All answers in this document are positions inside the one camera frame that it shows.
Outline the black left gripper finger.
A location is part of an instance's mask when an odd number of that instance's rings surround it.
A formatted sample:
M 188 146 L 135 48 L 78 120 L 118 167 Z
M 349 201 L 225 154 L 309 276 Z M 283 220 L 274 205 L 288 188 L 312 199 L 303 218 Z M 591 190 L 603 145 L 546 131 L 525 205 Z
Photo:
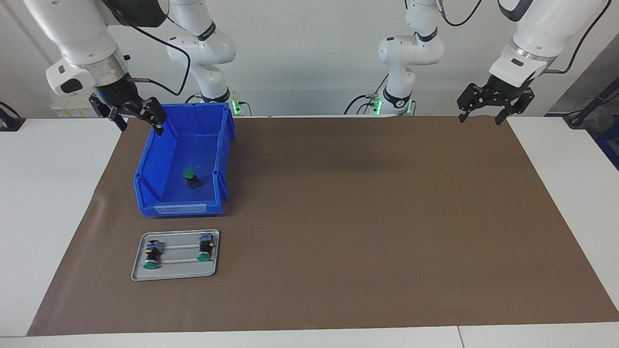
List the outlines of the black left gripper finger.
M 464 123 L 471 112 L 486 107 L 486 97 L 486 87 L 480 87 L 474 83 L 469 84 L 457 98 L 457 106 L 460 110 L 458 120 L 460 123 Z
M 532 88 L 526 88 L 524 92 L 516 99 L 515 103 L 511 103 L 509 99 L 505 99 L 502 102 L 502 110 L 495 117 L 495 124 L 501 125 L 509 116 L 517 113 L 522 114 L 531 101 L 533 101 L 535 94 Z

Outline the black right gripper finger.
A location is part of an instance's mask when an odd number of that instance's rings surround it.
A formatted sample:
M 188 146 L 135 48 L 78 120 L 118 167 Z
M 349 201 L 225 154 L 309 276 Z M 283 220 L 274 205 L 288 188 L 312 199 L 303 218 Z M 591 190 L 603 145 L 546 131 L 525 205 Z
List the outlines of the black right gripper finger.
M 121 131 L 128 127 L 124 117 L 119 114 L 118 108 L 104 104 L 96 94 L 91 94 L 88 101 L 98 117 L 112 121 Z
M 136 99 L 134 101 L 127 101 L 123 104 L 123 112 L 124 115 L 134 116 L 148 123 L 157 136 L 163 134 L 163 125 L 167 119 L 167 114 L 155 97 L 146 100 Z

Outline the black tripod stand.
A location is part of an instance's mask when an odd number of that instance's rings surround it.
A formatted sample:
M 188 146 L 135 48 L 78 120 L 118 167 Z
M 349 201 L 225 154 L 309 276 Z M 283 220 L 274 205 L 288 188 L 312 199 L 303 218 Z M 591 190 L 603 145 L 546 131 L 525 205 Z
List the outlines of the black tripod stand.
M 617 76 L 597 97 L 584 106 L 581 110 L 570 112 L 563 116 L 563 120 L 571 129 L 578 129 L 584 123 L 585 118 L 599 106 L 605 105 L 619 96 L 619 76 Z

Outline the blue plastic storage bin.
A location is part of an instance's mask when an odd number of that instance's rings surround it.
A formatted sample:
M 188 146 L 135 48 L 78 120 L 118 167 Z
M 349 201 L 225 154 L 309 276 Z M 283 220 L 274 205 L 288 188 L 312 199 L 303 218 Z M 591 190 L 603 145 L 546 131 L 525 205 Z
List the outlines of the blue plastic storage bin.
M 235 125 L 228 103 L 165 104 L 164 132 L 149 132 L 133 187 L 146 217 L 221 215 L 228 199 L 226 172 Z M 193 168 L 201 187 L 186 185 Z

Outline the blue crate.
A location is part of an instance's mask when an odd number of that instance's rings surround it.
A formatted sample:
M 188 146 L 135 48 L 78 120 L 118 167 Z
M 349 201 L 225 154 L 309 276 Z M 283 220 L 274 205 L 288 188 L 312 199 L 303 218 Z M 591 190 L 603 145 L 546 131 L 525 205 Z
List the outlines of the blue crate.
M 619 121 L 595 139 L 595 143 L 619 171 Z

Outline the silver metal tray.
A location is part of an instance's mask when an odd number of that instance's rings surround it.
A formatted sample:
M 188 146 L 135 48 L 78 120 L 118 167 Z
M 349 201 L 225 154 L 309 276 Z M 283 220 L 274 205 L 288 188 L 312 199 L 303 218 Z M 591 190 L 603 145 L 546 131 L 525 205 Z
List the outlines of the silver metal tray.
M 199 238 L 205 233 L 211 233 L 215 238 L 213 258 L 208 262 L 199 262 L 196 259 L 199 251 Z M 131 279 L 151 281 L 212 276 L 217 268 L 220 236 L 221 233 L 217 229 L 145 233 L 138 244 Z M 159 240 L 163 247 L 159 268 L 155 270 L 142 267 L 146 259 L 144 249 L 148 240 Z

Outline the brown table mat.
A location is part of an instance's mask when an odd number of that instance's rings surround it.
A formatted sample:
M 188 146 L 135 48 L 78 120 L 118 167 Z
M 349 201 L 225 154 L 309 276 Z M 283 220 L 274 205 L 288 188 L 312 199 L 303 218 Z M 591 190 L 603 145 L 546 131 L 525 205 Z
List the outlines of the brown table mat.
M 239 118 L 224 214 L 142 216 L 130 120 L 28 335 L 619 321 L 510 126 Z M 141 236 L 220 231 L 214 275 L 133 281 Z

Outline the white wall socket box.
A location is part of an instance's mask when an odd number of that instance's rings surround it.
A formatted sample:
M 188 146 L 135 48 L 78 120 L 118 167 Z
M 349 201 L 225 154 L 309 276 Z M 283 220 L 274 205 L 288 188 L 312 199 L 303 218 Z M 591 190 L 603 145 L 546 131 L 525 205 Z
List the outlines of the white wall socket box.
M 58 96 L 52 93 L 51 97 L 52 102 L 49 108 L 56 117 L 100 118 L 88 101 L 90 93 L 78 93 L 71 96 Z

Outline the black clamp mount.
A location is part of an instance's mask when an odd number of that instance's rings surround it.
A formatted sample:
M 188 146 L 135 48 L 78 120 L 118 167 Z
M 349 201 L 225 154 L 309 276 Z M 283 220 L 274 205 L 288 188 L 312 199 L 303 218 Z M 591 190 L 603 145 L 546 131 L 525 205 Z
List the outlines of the black clamp mount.
M 25 121 L 14 108 L 0 101 L 0 132 L 18 131 Z

